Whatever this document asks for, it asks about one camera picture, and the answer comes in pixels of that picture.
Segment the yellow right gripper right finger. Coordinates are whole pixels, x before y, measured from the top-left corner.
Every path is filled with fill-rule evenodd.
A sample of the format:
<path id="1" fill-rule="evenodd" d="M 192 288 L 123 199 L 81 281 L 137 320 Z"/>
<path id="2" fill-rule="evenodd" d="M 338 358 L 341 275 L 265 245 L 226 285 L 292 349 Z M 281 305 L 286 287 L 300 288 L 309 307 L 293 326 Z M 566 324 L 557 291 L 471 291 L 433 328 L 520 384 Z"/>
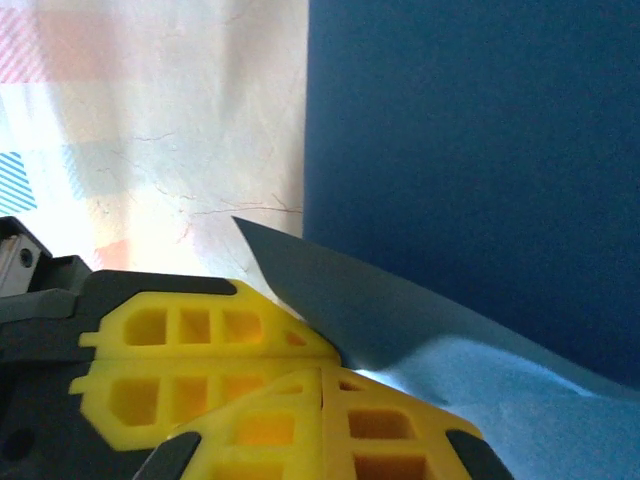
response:
<path id="1" fill-rule="evenodd" d="M 469 421 L 345 368 L 322 371 L 327 479 L 511 479 Z"/>

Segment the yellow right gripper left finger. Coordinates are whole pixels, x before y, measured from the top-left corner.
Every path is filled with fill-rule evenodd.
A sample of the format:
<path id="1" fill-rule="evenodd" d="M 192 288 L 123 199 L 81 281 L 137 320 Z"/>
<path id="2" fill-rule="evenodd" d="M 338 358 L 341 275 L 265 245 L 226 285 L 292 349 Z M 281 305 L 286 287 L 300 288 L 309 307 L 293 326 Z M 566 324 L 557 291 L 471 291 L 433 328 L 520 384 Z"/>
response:
<path id="1" fill-rule="evenodd" d="M 281 376 L 181 424 L 136 479 L 321 479 L 321 370 Z"/>

